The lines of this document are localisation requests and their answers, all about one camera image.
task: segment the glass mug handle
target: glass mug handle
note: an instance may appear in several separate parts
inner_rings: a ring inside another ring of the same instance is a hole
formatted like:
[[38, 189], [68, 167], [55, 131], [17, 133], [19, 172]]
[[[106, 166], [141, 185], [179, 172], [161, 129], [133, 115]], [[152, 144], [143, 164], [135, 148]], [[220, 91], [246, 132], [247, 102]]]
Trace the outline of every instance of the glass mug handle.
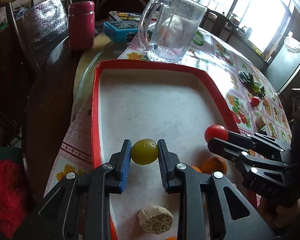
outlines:
[[142, 13], [138, 26], [138, 37], [141, 47], [144, 50], [154, 49], [154, 44], [148, 42], [148, 26], [154, 12], [161, 5], [170, 7], [172, 5], [172, 0], [150, 0]]

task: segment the orange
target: orange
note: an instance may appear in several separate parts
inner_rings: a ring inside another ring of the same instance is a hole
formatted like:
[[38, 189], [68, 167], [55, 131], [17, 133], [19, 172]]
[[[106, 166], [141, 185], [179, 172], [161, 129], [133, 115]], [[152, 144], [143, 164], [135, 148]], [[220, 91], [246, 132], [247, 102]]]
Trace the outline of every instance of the orange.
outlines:
[[201, 171], [206, 174], [212, 174], [215, 171], [220, 171], [226, 175], [227, 170], [228, 167], [226, 161], [219, 156], [208, 158], [201, 166]]
[[191, 167], [194, 168], [194, 170], [195, 170], [196, 172], [202, 173], [198, 167], [196, 167], [196, 166], [191, 166]]

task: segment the yellow-green lime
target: yellow-green lime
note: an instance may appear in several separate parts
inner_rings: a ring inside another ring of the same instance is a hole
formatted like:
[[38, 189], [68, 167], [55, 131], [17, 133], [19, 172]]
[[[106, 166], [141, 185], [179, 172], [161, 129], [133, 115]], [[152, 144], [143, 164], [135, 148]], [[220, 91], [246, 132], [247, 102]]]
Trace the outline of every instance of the yellow-green lime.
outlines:
[[152, 139], [137, 141], [131, 148], [131, 159], [140, 165], [153, 163], [158, 158], [158, 147]]

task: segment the red thermos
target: red thermos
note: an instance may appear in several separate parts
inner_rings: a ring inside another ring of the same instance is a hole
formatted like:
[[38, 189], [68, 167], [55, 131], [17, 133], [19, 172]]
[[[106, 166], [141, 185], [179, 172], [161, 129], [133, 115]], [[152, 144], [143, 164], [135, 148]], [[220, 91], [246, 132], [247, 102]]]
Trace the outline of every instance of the red thermos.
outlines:
[[88, 50], [94, 44], [94, 2], [69, 6], [69, 42], [72, 50]]

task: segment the white plastic bag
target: white plastic bag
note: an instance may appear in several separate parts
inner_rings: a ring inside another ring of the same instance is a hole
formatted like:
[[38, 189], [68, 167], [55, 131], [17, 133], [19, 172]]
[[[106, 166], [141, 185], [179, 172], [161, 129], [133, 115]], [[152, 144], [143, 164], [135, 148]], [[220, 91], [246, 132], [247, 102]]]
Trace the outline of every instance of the white plastic bag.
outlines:
[[292, 53], [300, 52], [300, 42], [290, 36], [287, 36], [284, 39], [284, 45], [286, 46], [289, 52]]

